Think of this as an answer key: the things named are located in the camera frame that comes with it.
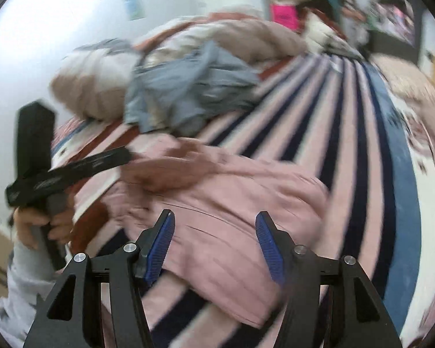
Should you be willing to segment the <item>person's left hand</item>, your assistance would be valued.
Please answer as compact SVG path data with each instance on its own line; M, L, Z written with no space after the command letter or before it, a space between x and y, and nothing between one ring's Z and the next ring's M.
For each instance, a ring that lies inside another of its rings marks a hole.
M74 194L67 195L66 209L54 217L49 217L33 207L18 207L12 217L16 239L29 249L38 249L37 239L31 232L34 226L49 227L48 239L67 244L73 234Z

